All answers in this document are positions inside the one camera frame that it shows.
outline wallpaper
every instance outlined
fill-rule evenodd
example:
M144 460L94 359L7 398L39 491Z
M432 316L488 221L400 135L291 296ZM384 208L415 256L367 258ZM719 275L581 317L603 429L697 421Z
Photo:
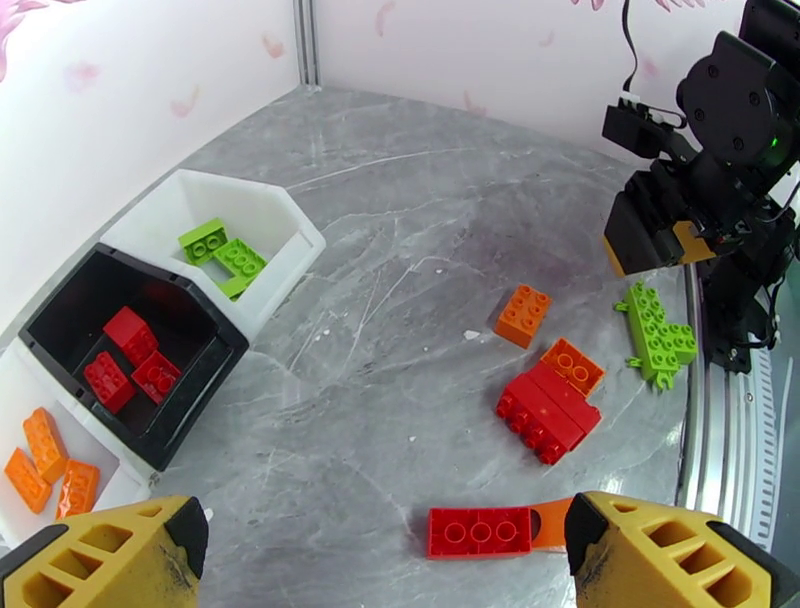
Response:
M299 84L292 0L0 0L0 50L2 326L160 175Z
M318 0L327 84L407 96L533 127L604 152L605 106L633 57L623 0ZM632 0L634 92L675 108L675 88L744 0Z

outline gray marble table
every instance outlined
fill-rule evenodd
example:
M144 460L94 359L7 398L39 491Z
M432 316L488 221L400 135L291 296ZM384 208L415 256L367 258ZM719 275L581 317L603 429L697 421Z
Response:
M563 554L425 559L432 506L602 489L671 503L686 371L625 367L629 281L600 235L631 169L468 113L298 90L186 168L280 184L328 248L213 398L156 493L211 508L201 606L574 605ZM648 278L685 322L679 270ZM491 331L518 283L553 298L530 350ZM606 370L597 429L554 467L493 413L566 336Z

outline lime green lego brick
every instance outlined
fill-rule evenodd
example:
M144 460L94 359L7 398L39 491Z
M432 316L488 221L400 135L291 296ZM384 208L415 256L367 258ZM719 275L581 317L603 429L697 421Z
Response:
M224 283L217 283L217 287L222 290L228 298L234 302L239 299L239 296L247 289L247 281L241 277L231 277Z
M214 218L194 230L178 237L178 243L190 264L200 266L214 255L214 252L228 242L225 225Z
M234 277L250 285L267 265L267 261L242 239L228 241L214 252L214 259Z
M655 381L659 388L672 388L672 377L680 369L680 363L658 292L639 282L628 290L625 300L615 308L628 313L637 354L635 364L631 366L639 367L642 377Z
M689 365L697 356L697 340L689 325L670 325L669 333L675 347L675 356L681 365Z

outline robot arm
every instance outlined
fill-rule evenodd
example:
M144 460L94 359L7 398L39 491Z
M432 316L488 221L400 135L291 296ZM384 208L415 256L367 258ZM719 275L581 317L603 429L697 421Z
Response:
M703 261L707 355L749 371L747 350L777 334L755 296L780 284L798 234L791 197L769 192L800 159L800 8L748 0L739 36L720 32L676 98L700 151L677 132L684 121L627 93L608 108L603 136L654 160L617 194L606 248L618 274Z

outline black cable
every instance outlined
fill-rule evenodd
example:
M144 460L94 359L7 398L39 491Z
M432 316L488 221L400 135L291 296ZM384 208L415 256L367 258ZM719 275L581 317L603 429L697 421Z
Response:
M633 38L631 38L631 31L628 29L628 10L631 7L631 0L625 0L622 4L622 33L625 34L625 40L628 42L628 47L631 49L631 53L633 53L633 72L625 82L622 84L622 90L626 93L630 93L631 91L631 83L633 82L633 77L636 76L636 70L639 69L639 56L636 54L636 47L633 46Z
M633 71L631 72L630 76L625 79L625 82L622 83L622 90L626 93L631 92L631 84L633 83L633 77L636 76L636 72L639 70L639 55L636 53L636 46L633 44L633 37L631 36L631 30L628 26L628 13L631 8L631 0L625 0L622 4L622 33L625 36L625 41L628 43L628 48L631 50L631 54L633 55ZM677 116L680 122L678 125L671 125L674 129L683 129L688 124L686 117L681 114L680 112L675 112L674 110L666 110L664 108L656 108L653 106L648 106L647 104L641 104L648 110L655 110L656 112L661 112L662 114L671 114L672 116Z
M789 193L789 198L786 199L786 202L783 204L783 207L781 207L781 210L778 211L775 217L771 217L768 220L762 220L761 218L757 218L758 221L761 222L762 224L772 224L781 219L783 217L783 214L786 213L789 210L789 207L792 206L792 201L794 200L794 197L797 196L798 190L800 190L800 181L798 181L794 185L794 188L792 188L792 191Z
M768 346L772 348L775 345L775 333L778 330L777 323L775 322L775 308L778 304L778 292L780 291L781 285L786 280L786 275L784 274L778 282L772 288L772 293L765 287L765 291L767 292L767 300L769 301L768 307L768 321L766 327L766 337L763 340L759 340L758 342L736 342L734 346L737 348L764 348Z

